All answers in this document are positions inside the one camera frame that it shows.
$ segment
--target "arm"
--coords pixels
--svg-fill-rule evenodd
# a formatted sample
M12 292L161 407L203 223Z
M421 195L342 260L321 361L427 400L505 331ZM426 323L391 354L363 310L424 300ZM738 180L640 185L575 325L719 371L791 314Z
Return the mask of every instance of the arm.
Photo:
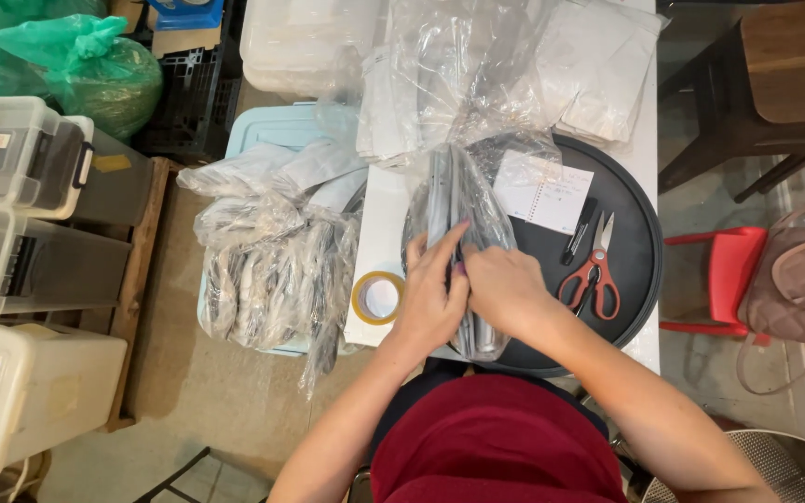
M778 501L699 406L555 300L535 258L517 250L467 247L465 265L471 308L573 372L642 464L680 501Z
M468 278L445 272L468 224L423 251L427 233L409 243L405 293L393 329L365 371L348 387L291 454L269 494L270 503L337 503L359 468L377 422L399 386L458 327L468 303Z

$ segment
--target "black plastic crate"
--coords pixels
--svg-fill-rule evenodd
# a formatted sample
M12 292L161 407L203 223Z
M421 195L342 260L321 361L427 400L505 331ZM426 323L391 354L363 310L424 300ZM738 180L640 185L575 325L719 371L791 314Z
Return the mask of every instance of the black plastic crate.
M246 0L225 0L221 42L210 50L191 49L160 59L164 90L151 120L132 137L132 146L149 156L166 156L185 165L225 156L243 79L239 40ZM127 37L150 48L144 27Z

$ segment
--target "floor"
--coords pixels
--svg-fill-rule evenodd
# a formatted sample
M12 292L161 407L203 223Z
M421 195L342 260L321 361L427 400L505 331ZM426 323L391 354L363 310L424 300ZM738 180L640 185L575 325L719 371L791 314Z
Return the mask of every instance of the floor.
M717 29L728 26L723 16L734 15L708 14L715 22L707 32L665 30L658 50L662 69L704 47L706 42L699 39L711 40ZM248 109L284 101L246 88L240 103L240 109ZM660 166L695 133L689 127L690 109L690 95L661 107ZM761 166L765 161L755 159L722 166L662 196L658 205L665 235L770 222L777 210L763 198L737 206L730 197ZM204 446L257 476L231 475L233 468L225 469L214 484L219 463L208 461L183 479L182 489L201 500L258 501L310 425L368 361L370 351L339 358L307 403L297 388L303 360L208 338L195 318L203 249L191 231L196 213L208 202L187 190L169 191L150 282L151 305L142 323L139 365L131 386L138 424L112 434L91 432L55 448L52 468L40 489L41 502L132 501ZM665 288L678 294L661 296L663 316L685 315L702 307L702 295L691 293L702 286L697 272L702 256L702 250L667 256ZM734 360L739 345L734 341L669 332L661 333L660 340L664 377L710 414L796 430L790 394L757 397L738 385ZM785 349L773 345L754 353L749 374L759 387L785 382ZM571 388L578 385L559 382ZM179 499L168 495L158 500Z

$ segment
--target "metal colander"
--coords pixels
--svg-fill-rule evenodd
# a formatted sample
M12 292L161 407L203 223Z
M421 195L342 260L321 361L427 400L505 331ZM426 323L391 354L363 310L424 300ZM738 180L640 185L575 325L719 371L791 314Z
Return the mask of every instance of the metal colander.
M768 429L736 429L726 435L784 503L805 503L805 440ZM654 479L642 503L678 501L662 482Z

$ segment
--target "hand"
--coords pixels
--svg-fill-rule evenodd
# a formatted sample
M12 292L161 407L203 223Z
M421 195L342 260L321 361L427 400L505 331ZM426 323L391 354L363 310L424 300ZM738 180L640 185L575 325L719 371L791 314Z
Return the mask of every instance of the hand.
M539 261L518 250L464 245L471 309L490 325L528 345L543 317L570 311L546 290Z
M426 251L428 233L415 236L406 246L405 292L394 327L382 347L402 351L417 364L453 336L468 305L470 287L460 265L453 269L446 292L446 268L468 225L457 224Z

